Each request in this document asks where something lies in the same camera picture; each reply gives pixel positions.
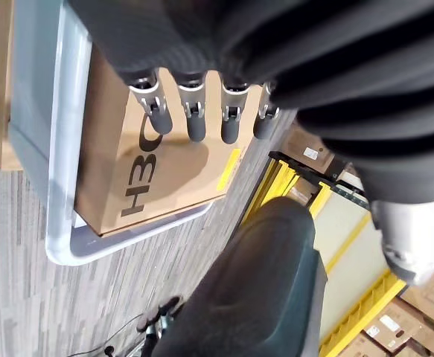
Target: gray carpet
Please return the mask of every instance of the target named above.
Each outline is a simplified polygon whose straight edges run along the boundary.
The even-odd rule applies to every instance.
[[[229,194],[206,215],[76,268],[47,260],[45,210],[26,176],[0,172],[0,356],[89,350],[156,301],[189,295],[225,246],[284,127],[252,142]],[[122,351],[136,337],[130,324],[110,344]]]

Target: black wire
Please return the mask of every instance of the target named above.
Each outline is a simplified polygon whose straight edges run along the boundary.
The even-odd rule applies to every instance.
[[[136,318],[140,318],[143,314],[139,314],[134,316],[133,318],[131,318],[128,322],[126,322],[120,329],[118,329],[116,332],[114,332],[114,335],[112,335],[111,337],[109,337],[107,340],[105,340],[104,343],[102,343],[102,345],[100,345],[99,347],[96,347],[92,350],[86,351],[86,352],[78,352],[78,353],[73,353],[72,355],[66,356],[66,357],[75,357],[75,356],[81,356],[81,355],[87,355],[88,353],[93,353],[96,352],[98,350],[100,350],[101,348],[105,347],[107,345],[107,343],[109,341],[111,341],[120,331],[122,331],[124,329],[124,327],[126,327],[127,325],[129,325],[131,322],[133,322]]]

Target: black lettering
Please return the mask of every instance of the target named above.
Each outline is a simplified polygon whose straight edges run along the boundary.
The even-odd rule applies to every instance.
[[[157,149],[157,147],[160,145],[162,141],[162,138],[164,137],[162,134],[160,134],[156,140],[147,140],[145,138],[144,129],[148,118],[149,118],[148,116],[144,115],[141,124],[141,131],[139,132],[139,147],[141,148],[142,151],[145,152],[151,152]]]
[[[156,162],[157,157],[154,154],[150,154],[147,156],[144,160],[144,156],[139,155],[137,158],[135,158],[133,163],[133,168],[130,169],[130,176],[129,176],[129,185],[133,184],[134,179],[134,172],[137,166],[141,168],[141,174],[139,175],[139,181],[142,181],[142,178],[144,177],[144,171],[147,165],[152,165],[152,168],[150,169],[150,175],[149,175],[149,181],[152,180],[152,176],[154,175],[154,170],[156,169]]]
[[[130,208],[125,208],[121,211],[121,217],[129,216],[130,214],[142,212],[144,210],[144,205],[136,206],[137,197],[141,193],[149,192],[149,185],[147,186],[137,186],[131,187],[126,190],[126,197],[134,196],[133,205]]]

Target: yellow metal rack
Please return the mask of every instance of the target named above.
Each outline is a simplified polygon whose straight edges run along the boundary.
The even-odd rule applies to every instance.
[[[270,199],[279,196],[286,196],[292,186],[298,181],[298,173],[283,160],[270,159],[264,177],[258,185],[255,195],[243,216],[244,222],[259,207]],[[311,203],[309,209],[313,218],[321,212],[333,191],[324,182],[319,182],[319,192]],[[349,246],[358,237],[368,222],[368,212],[353,229],[348,238],[344,241],[338,252],[327,264],[326,271],[329,273],[337,262],[342,258]],[[352,341],[362,329],[377,316],[389,301],[405,286],[405,282],[398,279],[387,269],[373,286],[361,297],[358,303],[347,312],[345,317],[338,323],[337,327],[321,343],[319,357],[335,357]]]

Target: yellow label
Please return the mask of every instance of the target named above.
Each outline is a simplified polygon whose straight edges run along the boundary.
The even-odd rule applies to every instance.
[[[226,184],[228,184],[230,176],[232,175],[234,166],[237,164],[240,158],[241,149],[233,149],[229,160],[226,162],[225,170],[223,171],[222,177],[217,185],[217,190],[221,191],[225,189]]]

